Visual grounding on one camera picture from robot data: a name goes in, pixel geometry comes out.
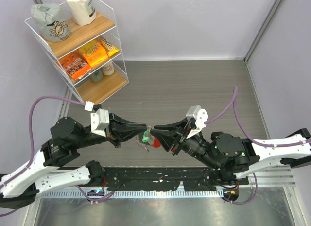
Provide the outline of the red handled crescent blade keychain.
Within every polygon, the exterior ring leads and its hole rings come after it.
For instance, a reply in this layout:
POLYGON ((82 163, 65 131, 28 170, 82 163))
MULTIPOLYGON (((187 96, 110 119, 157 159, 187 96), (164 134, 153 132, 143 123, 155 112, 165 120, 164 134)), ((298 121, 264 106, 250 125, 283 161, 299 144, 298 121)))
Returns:
POLYGON ((149 152, 149 149, 148 149, 149 147, 159 148, 161 146, 159 140, 153 137, 152 135, 151 135, 152 139, 146 143, 142 142, 142 136, 143 134, 136 135, 136 141, 137 141, 138 146, 144 148, 147 152, 149 152))

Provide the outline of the green tagged key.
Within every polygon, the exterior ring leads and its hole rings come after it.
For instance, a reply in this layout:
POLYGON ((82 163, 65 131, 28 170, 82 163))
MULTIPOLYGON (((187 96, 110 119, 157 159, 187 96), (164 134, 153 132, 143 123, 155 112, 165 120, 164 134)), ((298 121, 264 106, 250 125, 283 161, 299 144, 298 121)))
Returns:
POLYGON ((146 143, 148 142, 149 140, 152 139, 152 136, 150 134, 150 131, 149 130, 146 130, 144 133, 143 133, 143 136, 142 136, 142 142, 146 143))

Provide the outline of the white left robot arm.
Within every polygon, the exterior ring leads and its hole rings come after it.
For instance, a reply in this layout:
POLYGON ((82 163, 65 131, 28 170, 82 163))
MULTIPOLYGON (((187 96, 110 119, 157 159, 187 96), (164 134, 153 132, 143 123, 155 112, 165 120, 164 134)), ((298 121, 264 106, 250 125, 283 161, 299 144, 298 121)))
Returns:
POLYGON ((84 127, 71 117, 63 117, 51 128, 51 139, 44 143, 30 164, 1 176, 0 206, 18 209, 27 206, 43 194, 68 186, 98 186, 105 172, 94 160, 67 173, 55 171, 79 157, 78 149, 104 142, 120 148, 147 130, 145 124, 130 122, 114 113, 99 109, 90 115, 90 126, 84 127))

